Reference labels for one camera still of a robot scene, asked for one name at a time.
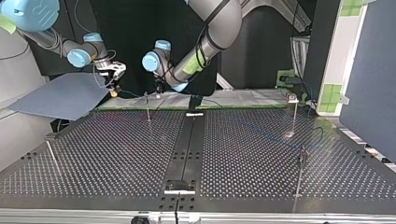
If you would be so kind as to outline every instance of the black wall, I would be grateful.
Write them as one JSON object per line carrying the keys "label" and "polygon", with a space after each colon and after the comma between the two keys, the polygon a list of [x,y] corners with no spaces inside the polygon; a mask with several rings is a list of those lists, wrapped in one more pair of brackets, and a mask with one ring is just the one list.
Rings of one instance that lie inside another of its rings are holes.
{"label": "black wall", "polygon": [[304,82],[317,100],[341,0],[318,0],[304,71]]}

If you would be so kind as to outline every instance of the vertical pin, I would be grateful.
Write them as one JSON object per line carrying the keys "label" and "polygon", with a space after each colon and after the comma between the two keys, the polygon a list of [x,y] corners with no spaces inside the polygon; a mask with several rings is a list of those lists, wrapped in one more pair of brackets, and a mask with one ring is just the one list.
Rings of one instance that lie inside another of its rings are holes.
{"label": "vertical pin", "polygon": [[145,97],[146,97],[146,110],[148,112],[148,122],[151,121],[151,118],[149,116],[149,94],[145,92]]}

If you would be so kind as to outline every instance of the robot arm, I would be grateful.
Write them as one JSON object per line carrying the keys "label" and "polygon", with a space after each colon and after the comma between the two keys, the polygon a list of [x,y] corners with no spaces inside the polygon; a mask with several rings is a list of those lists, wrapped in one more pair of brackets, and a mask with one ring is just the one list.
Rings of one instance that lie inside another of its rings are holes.
{"label": "robot arm", "polygon": [[59,16],[60,5],[57,0],[0,0],[0,13],[8,16],[17,24],[18,31],[43,49],[55,52],[77,68],[94,64],[98,73],[106,79],[106,87],[119,88],[120,78],[126,65],[111,62],[102,37],[97,33],[84,35],[84,43],[78,44],[63,38],[51,26]]}
{"label": "robot arm", "polygon": [[171,44],[159,40],[155,49],[143,58],[145,69],[176,91],[183,91],[192,75],[201,72],[208,66],[210,59],[230,47],[242,25],[239,0],[185,1],[205,21],[205,29],[201,32],[195,48],[177,66],[173,66],[169,63]]}

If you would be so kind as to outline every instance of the blue joint cap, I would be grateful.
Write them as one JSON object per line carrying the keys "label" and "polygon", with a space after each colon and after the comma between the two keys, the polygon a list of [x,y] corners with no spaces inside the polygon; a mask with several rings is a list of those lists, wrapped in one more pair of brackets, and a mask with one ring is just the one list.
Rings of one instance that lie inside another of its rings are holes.
{"label": "blue joint cap", "polygon": [[60,3],[55,0],[2,0],[0,13],[28,32],[48,30],[59,17]]}
{"label": "blue joint cap", "polygon": [[84,35],[84,42],[103,42],[103,39],[98,33],[90,33]]}
{"label": "blue joint cap", "polygon": [[169,50],[171,51],[172,45],[169,43],[169,41],[166,40],[157,40],[155,42],[155,48],[156,49],[164,49],[164,50]]}
{"label": "blue joint cap", "polygon": [[82,68],[90,64],[91,55],[84,49],[72,49],[67,54],[67,60],[69,60],[73,66]]}
{"label": "blue joint cap", "polygon": [[181,92],[181,91],[184,91],[184,89],[186,89],[186,87],[187,87],[188,85],[189,85],[188,82],[181,83],[180,85],[174,87],[173,89],[174,89],[175,91]]}
{"label": "blue joint cap", "polygon": [[148,72],[155,72],[160,67],[160,58],[151,51],[143,57],[142,64]]}

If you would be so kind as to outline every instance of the optical breadboard table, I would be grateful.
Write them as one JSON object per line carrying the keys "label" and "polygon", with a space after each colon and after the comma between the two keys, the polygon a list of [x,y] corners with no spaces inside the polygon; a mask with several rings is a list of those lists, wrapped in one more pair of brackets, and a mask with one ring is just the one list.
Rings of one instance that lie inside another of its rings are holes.
{"label": "optical breadboard table", "polygon": [[[92,112],[0,173],[0,217],[396,215],[396,174],[326,119],[300,109],[293,128],[291,108],[203,113],[152,111],[148,121],[145,111]],[[188,193],[169,194],[174,183]]]}

